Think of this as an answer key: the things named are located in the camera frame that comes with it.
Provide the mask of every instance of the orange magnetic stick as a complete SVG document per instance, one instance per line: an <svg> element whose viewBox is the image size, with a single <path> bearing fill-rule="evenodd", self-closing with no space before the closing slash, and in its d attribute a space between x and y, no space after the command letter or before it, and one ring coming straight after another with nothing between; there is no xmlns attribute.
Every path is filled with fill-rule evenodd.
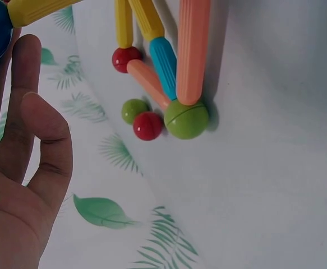
<svg viewBox="0 0 327 269"><path fill-rule="evenodd" d="M166 109L171 101L165 95L157 74L141 60L131 60L127 64L127 72L147 91L162 109Z"/></svg>
<svg viewBox="0 0 327 269"><path fill-rule="evenodd" d="M194 105L202 95L209 37L210 0L181 0L179 4L177 99Z"/></svg>

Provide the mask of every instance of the knuckle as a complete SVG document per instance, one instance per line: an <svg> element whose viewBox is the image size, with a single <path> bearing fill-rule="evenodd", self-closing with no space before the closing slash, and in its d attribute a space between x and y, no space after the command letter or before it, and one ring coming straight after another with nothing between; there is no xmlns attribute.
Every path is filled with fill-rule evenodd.
<svg viewBox="0 0 327 269"><path fill-rule="evenodd" d="M46 172L61 175L63 177L71 176L71 173L67 172L65 169L51 163L41 163L40 168Z"/></svg>

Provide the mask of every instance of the hand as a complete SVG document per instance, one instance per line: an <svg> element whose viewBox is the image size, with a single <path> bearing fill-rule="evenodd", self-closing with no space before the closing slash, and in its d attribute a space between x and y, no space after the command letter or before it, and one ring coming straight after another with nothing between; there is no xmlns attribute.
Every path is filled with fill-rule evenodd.
<svg viewBox="0 0 327 269"><path fill-rule="evenodd" d="M0 142L0 269L38 268L72 174L67 122L38 94L41 45L32 35L13 37L0 60L0 108L12 56L12 87ZM22 186L33 148L41 140L38 170Z"/></svg>

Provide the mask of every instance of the large green ball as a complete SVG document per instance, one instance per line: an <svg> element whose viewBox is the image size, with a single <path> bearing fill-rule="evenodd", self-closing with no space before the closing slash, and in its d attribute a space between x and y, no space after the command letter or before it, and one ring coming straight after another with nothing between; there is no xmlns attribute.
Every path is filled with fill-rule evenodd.
<svg viewBox="0 0 327 269"><path fill-rule="evenodd" d="M123 104L121 117L126 123L132 125L139 114L148 110L149 107L144 101L140 99L130 99Z"/></svg>
<svg viewBox="0 0 327 269"><path fill-rule="evenodd" d="M167 107L164 124L175 137L183 140L193 139L203 133L209 123L209 115L205 105L182 105L174 100Z"/></svg>

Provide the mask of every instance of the leaf print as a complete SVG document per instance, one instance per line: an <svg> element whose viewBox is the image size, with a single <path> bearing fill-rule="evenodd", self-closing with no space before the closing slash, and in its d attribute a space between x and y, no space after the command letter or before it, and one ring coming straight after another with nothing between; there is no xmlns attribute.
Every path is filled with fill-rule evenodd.
<svg viewBox="0 0 327 269"><path fill-rule="evenodd" d="M153 209L151 235L148 245L140 248L138 253L142 260L135 264L154 266L158 269L192 269L198 254L194 247L185 239L183 232L177 227L172 217L160 206Z"/></svg>
<svg viewBox="0 0 327 269"><path fill-rule="evenodd" d="M0 141L4 136L5 124L6 124L7 112L3 113L0 118Z"/></svg>
<svg viewBox="0 0 327 269"><path fill-rule="evenodd" d="M78 198L73 202L79 214L89 223L110 229L123 229L137 224L126 216L123 209L107 198Z"/></svg>
<svg viewBox="0 0 327 269"><path fill-rule="evenodd" d="M72 94L70 100L61 101L63 112L80 119L87 119L93 123L99 123L107 120L103 107L92 101L91 97L78 93Z"/></svg>
<svg viewBox="0 0 327 269"><path fill-rule="evenodd" d="M62 30L74 34L75 33L75 22L73 20L72 6L65 7L52 14L55 24Z"/></svg>
<svg viewBox="0 0 327 269"><path fill-rule="evenodd" d="M47 66L57 66L57 62L54 59L52 52L47 48L41 49L41 64Z"/></svg>
<svg viewBox="0 0 327 269"><path fill-rule="evenodd" d="M112 134L103 140L100 145L100 153L114 166L131 172L139 172L138 165L118 134Z"/></svg>
<svg viewBox="0 0 327 269"><path fill-rule="evenodd" d="M68 63L63 70L59 71L54 77L48 78L57 83L57 89L68 89L84 80L84 72L81 68L79 56L69 56L67 61Z"/></svg>

